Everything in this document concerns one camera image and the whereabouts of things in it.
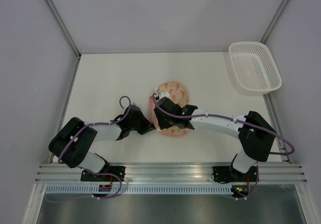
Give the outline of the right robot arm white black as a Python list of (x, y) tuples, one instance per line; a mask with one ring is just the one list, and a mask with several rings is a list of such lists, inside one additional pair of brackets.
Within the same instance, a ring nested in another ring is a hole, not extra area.
[(209, 130), (237, 139), (242, 150), (233, 158), (229, 176), (234, 181), (246, 177), (258, 162), (267, 162), (275, 140), (275, 130), (257, 112), (244, 116), (223, 116), (195, 105), (181, 107), (167, 97), (154, 101), (154, 114), (161, 130), (170, 127), (189, 130)]

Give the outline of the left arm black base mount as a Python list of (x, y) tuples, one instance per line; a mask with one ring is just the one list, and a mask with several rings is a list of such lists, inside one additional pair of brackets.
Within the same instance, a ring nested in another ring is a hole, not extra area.
[(124, 166), (107, 166), (96, 174), (88, 170), (83, 170), (80, 180), (82, 182), (122, 182), (125, 177)]

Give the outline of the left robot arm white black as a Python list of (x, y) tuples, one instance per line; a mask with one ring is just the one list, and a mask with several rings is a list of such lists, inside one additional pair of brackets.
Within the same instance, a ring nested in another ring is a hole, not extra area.
[(97, 181), (103, 182), (109, 177), (108, 162), (90, 152), (92, 144), (107, 140), (120, 141), (131, 132), (145, 135), (153, 130), (155, 126), (140, 108), (130, 105), (123, 114), (108, 123), (87, 123), (77, 117), (71, 118), (49, 143), (49, 151), (69, 168), (89, 170)]

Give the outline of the floral mesh laundry bag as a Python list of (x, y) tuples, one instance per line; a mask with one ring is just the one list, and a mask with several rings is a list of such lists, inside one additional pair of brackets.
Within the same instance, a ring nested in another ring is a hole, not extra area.
[[(186, 89), (186, 87), (178, 81), (169, 81), (165, 82), (159, 87), (155, 89), (155, 92), (157, 94), (161, 92), (167, 92), (169, 94), (169, 98), (174, 101), (174, 103), (178, 104), (180, 107), (184, 107), (189, 103), (189, 93)], [(158, 125), (158, 121), (155, 117), (153, 109), (155, 108), (154, 103), (152, 101), (152, 96), (149, 97), (149, 102), (148, 102), (148, 112), (147, 112), (147, 119), (154, 124), (156, 127), (156, 130), (165, 136), (170, 136), (170, 137), (180, 137), (184, 136), (187, 133), (189, 133), (189, 129), (180, 129), (179, 127), (172, 126), (168, 129), (163, 129), (161, 130)]]

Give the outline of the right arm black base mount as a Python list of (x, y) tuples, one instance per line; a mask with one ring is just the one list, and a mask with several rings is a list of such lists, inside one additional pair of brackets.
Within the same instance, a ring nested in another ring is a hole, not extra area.
[(212, 179), (214, 180), (214, 182), (220, 184), (240, 182), (243, 179), (242, 175), (240, 175), (237, 171), (229, 166), (213, 166), (212, 170)]

